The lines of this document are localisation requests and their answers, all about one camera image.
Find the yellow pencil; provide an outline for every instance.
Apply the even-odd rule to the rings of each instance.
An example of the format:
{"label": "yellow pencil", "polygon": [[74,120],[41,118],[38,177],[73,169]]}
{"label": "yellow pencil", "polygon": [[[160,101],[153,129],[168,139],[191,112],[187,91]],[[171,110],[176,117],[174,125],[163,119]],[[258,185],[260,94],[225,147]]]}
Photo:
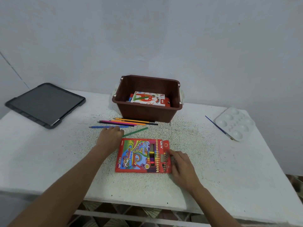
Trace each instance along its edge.
{"label": "yellow pencil", "polygon": [[149,123],[148,121],[139,121],[139,120],[132,120],[132,119],[122,119],[122,118],[115,118],[116,120],[123,120],[123,121],[133,121],[133,122],[140,122],[140,123]]}
{"label": "yellow pencil", "polygon": [[121,123],[128,123],[128,124],[136,124],[136,125],[146,125],[145,123],[138,123],[138,122],[126,122],[126,121],[120,121],[120,120],[111,120],[113,122],[121,122]]}

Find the speckled table surface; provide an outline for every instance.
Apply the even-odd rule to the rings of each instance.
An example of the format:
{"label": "speckled table surface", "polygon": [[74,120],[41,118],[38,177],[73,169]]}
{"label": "speckled table surface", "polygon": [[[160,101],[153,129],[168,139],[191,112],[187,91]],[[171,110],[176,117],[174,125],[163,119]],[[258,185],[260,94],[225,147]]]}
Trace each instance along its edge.
{"label": "speckled table surface", "polygon": [[[119,116],[109,95],[72,92],[87,102],[53,130],[13,111],[0,120],[0,190],[42,193],[93,147],[100,130],[89,126]],[[258,129],[236,142],[204,117],[214,120],[224,110],[186,103],[171,123],[130,137],[167,139],[172,149],[187,153],[202,184],[234,217],[302,225],[303,206]],[[168,174],[115,173],[116,156],[105,160],[86,200],[201,213]]]}

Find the pink pencil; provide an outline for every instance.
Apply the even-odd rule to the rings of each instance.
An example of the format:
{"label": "pink pencil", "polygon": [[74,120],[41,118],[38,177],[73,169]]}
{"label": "pink pencil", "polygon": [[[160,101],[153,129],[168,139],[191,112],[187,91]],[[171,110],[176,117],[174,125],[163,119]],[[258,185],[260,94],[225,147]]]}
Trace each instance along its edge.
{"label": "pink pencil", "polygon": [[114,124],[114,125],[136,126],[136,124],[122,123],[122,122],[113,122],[113,121],[107,121],[107,120],[101,120],[101,121],[99,121],[99,123]]}

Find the person's right arm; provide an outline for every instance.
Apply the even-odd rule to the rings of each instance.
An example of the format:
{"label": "person's right arm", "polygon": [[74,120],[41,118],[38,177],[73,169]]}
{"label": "person's right arm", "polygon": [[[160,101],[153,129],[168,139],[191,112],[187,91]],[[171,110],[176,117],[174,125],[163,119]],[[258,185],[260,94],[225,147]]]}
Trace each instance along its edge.
{"label": "person's right arm", "polygon": [[200,206],[212,227],[240,227],[241,225],[202,186],[187,154],[170,150],[176,162],[172,162],[174,182],[189,192]]}

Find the white plastic palette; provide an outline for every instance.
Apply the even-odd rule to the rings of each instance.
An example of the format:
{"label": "white plastic palette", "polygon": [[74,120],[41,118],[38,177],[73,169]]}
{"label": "white plastic palette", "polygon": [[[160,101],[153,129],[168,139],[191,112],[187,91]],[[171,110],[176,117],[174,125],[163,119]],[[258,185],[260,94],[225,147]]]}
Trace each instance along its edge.
{"label": "white plastic palette", "polygon": [[233,107],[226,109],[214,122],[236,141],[247,139],[255,128],[251,118]]}

